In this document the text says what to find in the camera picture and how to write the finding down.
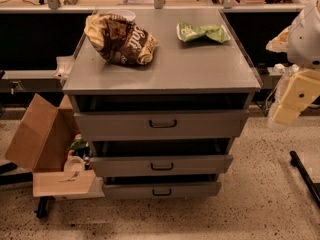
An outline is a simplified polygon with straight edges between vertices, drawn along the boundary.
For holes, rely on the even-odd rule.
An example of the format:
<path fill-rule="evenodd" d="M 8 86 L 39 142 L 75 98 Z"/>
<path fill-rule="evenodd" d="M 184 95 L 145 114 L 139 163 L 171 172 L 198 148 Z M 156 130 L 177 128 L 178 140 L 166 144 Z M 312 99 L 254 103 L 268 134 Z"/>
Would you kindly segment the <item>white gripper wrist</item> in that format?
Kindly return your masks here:
<path fill-rule="evenodd" d="M 320 96 L 320 72 L 307 69 L 290 77 L 280 105 L 272 109 L 271 120 L 289 126 Z"/>

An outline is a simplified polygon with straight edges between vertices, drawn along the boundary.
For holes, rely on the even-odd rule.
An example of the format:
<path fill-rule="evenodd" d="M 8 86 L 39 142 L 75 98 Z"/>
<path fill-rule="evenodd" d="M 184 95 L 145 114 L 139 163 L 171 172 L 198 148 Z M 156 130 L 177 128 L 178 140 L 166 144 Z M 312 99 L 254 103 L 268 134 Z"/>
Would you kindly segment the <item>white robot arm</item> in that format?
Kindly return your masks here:
<path fill-rule="evenodd" d="M 298 67 L 279 80 L 268 113 L 268 126 L 284 129 L 320 96 L 320 0 L 311 0 L 266 49 L 285 52 Z"/>

